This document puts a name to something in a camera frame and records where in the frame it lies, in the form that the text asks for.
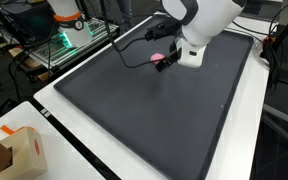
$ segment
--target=green light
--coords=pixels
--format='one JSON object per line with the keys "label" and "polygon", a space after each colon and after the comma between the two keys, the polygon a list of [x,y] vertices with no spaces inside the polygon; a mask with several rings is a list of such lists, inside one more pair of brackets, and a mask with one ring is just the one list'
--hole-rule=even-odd
{"label": "green light", "polygon": [[65,32],[63,32],[60,36],[64,36],[63,39],[63,44],[66,48],[71,48],[73,47],[72,43],[70,42],[70,40],[68,39],[67,35]]}
{"label": "green light", "polygon": [[85,25],[86,25],[86,27],[87,27],[88,31],[90,32],[90,35],[91,35],[91,36],[93,36],[93,34],[94,34],[94,33],[91,31],[91,29],[90,29],[90,27],[88,26],[88,24],[87,24],[87,23],[85,23]]}

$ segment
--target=cardboard box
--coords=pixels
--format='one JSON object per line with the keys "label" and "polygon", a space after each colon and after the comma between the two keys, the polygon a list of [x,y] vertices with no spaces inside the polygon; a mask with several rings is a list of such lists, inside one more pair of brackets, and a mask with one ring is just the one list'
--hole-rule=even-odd
{"label": "cardboard box", "polygon": [[47,164],[41,135],[36,131],[23,128],[0,141],[12,148],[12,165],[0,172],[0,180],[31,180],[45,171]]}

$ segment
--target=wire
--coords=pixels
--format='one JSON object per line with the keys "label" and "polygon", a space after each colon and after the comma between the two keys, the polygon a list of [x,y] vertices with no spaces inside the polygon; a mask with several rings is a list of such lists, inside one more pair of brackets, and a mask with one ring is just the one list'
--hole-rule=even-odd
{"label": "wire", "polygon": [[281,58],[280,58],[280,68],[282,68],[282,64],[283,64],[283,56],[284,56],[284,44],[281,44],[281,48],[282,48],[282,53],[281,53]]}
{"label": "wire", "polygon": [[277,31],[277,27],[278,27],[278,25],[276,24],[276,25],[273,27],[272,31],[274,31],[275,29],[276,29],[276,31]]}
{"label": "wire", "polygon": [[93,5],[92,1],[91,0],[87,0],[87,2],[89,2],[91,4],[92,10],[94,12],[94,16],[97,17],[97,13],[95,11],[95,8],[94,8],[94,5]]}
{"label": "wire", "polygon": [[103,16],[104,16],[104,24],[105,24],[105,29],[106,29],[106,32],[107,32],[107,35],[110,39],[110,42],[112,44],[112,47],[114,48],[114,50],[118,53],[118,55],[120,56],[122,62],[123,62],[123,65],[127,68],[130,68],[130,69],[133,69],[133,68],[138,68],[140,66],[143,66],[145,64],[150,64],[152,62],[158,62],[158,61],[162,61],[164,59],[160,59],[160,60],[156,60],[156,61],[146,61],[146,62],[143,62],[143,63],[140,63],[140,64],[137,64],[137,65],[128,65],[123,56],[122,56],[122,53],[121,53],[121,50],[119,50],[119,48],[117,47],[117,45],[115,44],[114,40],[113,40],[113,36],[111,34],[111,31],[110,31],[110,27],[108,25],[108,20],[107,20],[107,16],[106,16],[106,10],[105,10],[105,5],[104,5],[104,0],[100,0],[100,7],[101,7],[101,10],[103,12]]}
{"label": "wire", "polygon": [[18,69],[19,69],[20,65],[21,65],[25,60],[27,60],[27,57],[29,56],[30,53],[31,53],[31,52],[29,52],[27,55],[25,55],[25,56],[18,62],[18,64],[16,65],[16,68],[15,68],[15,72],[14,72],[14,78],[15,78],[15,81],[16,81],[16,84],[17,84],[18,88],[19,88],[21,91],[25,92],[25,93],[28,93],[28,92],[27,92],[27,91],[24,91],[24,89],[22,89],[21,86],[19,86],[19,84],[18,84],[18,81],[17,81],[17,72],[18,72]]}
{"label": "wire", "polygon": [[261,39],[259,39],[258,37],[254,36],[254,35],[253,35],[253,34],[251,34],[251,33],[248,33],[248,32],[246,32],[246,31],[241,31],[241,30],[237,30],[237,29],[233,29],[233,28],[226,28],[226,29],[230,29],[230,30],[233,30],[233,31],[238,31],[238,32],[242,32],[242,33],[245,33],[245,34],[247,34],[247,35],[250,35],[250,36],[252,36],[253,38],[255,38],[256,40],[258,40],[259,42],[262,42],[262,40],[261,40]]}
{"label": "wire", "polygon": [[6,40],[5,40],[5,37],[4,37],[4,34],[3,34],[3,31],[2,31],[2,29],[1,29],[1,26],[0,26],[0,33],[1,33],[1,36],[2,36],[2,38],[3,38],[3,40],[4,40],[4,42],[6,43]]}
{"label": "wire", "polygon": [[[28,54],[26,54],[26,51],[23,51],[23,52],[21,52],[21,53],[25,53],[25,54],[23,55],[23,57],[22,57],[22,59],[20,60],[20,62],[22,62],[22,61],[28,56]],[[15,91],[16,91],[17,99],[18,99],[19,102],[22,102],[22,99],[21,99],[21,96],[20,96],[20,91],[19,91],[19,86],[18,86],[17,80],[16,80],[16,78],[15,78],[15,77],[16,77],[16,74],[13,76],[13,73],[12,73],[12,64],[15,62],[16,58],[17,58],[17,56],[15,56],[15,57],[12,59],[12,61],[10,62],[10,64],[8,65],[8,73],[9,73],[9,75],[11,76],[12,81],[13,81],[13,83],[14,83],[14,85],[15,85]]]}
{"label": "wire", "polygon": [[142,41],[142,40],[145,40],[145,37],[133,39],[133,40],[130,41],[124,48],[122,48],[122,49],[120,50],[120,52],[123,52],[125,49],[127,49],[127,48],[128,48],[131,44],[133,44],[134,42],[136,42],[136,41]]}
{"label": "wire", "polygon": [[276,53],[272,47],[272,38],[268,37],[263,41],[263,55],[269,63],[269,77],[267,87],[268,89],[271,89],[272,87],[275,89],[279,80],[280,73]]}
{"label": "wire", "polygon": [[244,29],[244,30],[246,30],[246,31],[249,31],[249,32],[253,32],[253,33],[256,33],[256,34],[262,34],[262,35],[268,35],[268,34],[266,34],[266,33],[254,31],[254,30],[248,29],[248,28],[246,28],[246,27],[243,27],[243,26],[237,24],[237,23],[234,22],[234,21],[233,21],[233,24],[235,24],[237,27],[242,28],[242,29]]}
{"label": "wire", "polygon": [[274,29],[272,29],[272,26],[273,26],[273,23],[275,22],[275,19],[276,19],[277,16],[278,16],[282,11],[284,11],[287,7],[288,7],[288,4],[285,5],[282,9],[280,9],[280,10],[276,13],[276,15],[273,17],[273,19],[272,19],[272,21],[271,21],[271,24],[270,24],[269,32],[268,32],[268,36],[269,36],[269,37],[272,37],[272,33],[273,33],[273,30],[274,30]]}

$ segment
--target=floor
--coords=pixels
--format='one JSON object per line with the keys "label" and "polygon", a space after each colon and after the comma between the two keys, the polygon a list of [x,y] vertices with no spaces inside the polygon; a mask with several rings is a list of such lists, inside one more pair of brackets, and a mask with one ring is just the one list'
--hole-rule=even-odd
{"label": "floor", "polygon": [[[95,11],[98,11],[96,0],[88,0],[87,6],[89,7],[90,13],[94,15],[94,11],[91,7],[91,2],[94,6]],[[145,16],[152,14],[157,7],[160,5],[160,1],[155,0],[132,0],[134,24],[142,21]],[[120,13],[113,3],[113,12],[116,13],[115,21],[121,22]],[[281,23],[285,24],[288,20],[288,10],[283,12],[281,17]],[[7,55],[0,54],[0,81],[2,87],[0,88],[0,105],[7,99],[12,98],[16,100],[16,94],[13,82],[7,73],[8,64],[11,58]],[[26,96],[27,100],[30,100],[32,95],[39,89],[45,86],[44,83],[29,83],[24,74],[18,73],[18,82],[23,89],[21,91],[22,96]],[[0,115],[6,113],[11,108],[6,108]],[[281,136],[276,134],[271,128],[261,123],[258,134],[258,140],[256,144],[256,153],[254,155],[253,168],[251,178],[254,180],[284,180],[288,179],[288,142],[286,142]]]}

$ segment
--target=metal frame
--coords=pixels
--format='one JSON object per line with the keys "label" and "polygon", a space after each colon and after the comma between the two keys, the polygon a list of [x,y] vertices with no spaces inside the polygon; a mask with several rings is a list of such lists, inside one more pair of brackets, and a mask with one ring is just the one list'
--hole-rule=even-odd
{"label": "metal frame", "polygon": [[286,122],[288,122],[288,115],[281,112],[281,111],[278,111],[277,109],[269,106],[269,105],[266,105],[264,104],[263,106],[263,110],[265,111],[262,115],[262,120],[263,122],[268,125],[269,127],[271,127],[275,132],[277,132],[279,135],[281,135],[285,140],[288,141],[288,132],[283,128],[281,127],[279,124],[277,124],[270,116],[269,114],[281,119],[281,120],[284,120]]}
{"label": "metal frame", "polygon": [[2,23],[3,27],[10,32],[14,38],[16,38],[23,46],[27,44],[25,39],[19,34],[18,31],[16,31],[13,26],[10,24],[10,22],[5,18],[3,13],[0,11],[0,23]]}
{"label": "metal frame", "polygon": [[[56,46],[59,47],[59,49],[51,54],[51,63],[50,63],[50,69],[53,73],[56,73],[57,70],[64,69],[68,65],[72,64],[82,56],[86,55],[87,53],[91,52],[98,46],[102,45],[106,40],[109,40],[105,26],[104,21],[98,20],[96,18],[92,18],[90,21],[88,21],[88,24],[90,27],[95,27],[92,30],[93,32],[93,40],[91,43],[79,47],[79,48],[71,48],[68,49],[61,45],[54,45],[50,44],[51,49],[56,48]],[[110,24],[110,30],[113,36],[118,35],[119,27],[113,24]],[[10,43],[11,35],[2,30],[5,40]],[[13,43],[18,43],[18,41],[13,38]],[[45,67],[48,67],[48,44],[44,44],[38,49],[32,51],[29,56],[34,59],[35,61],[39,62]]]}

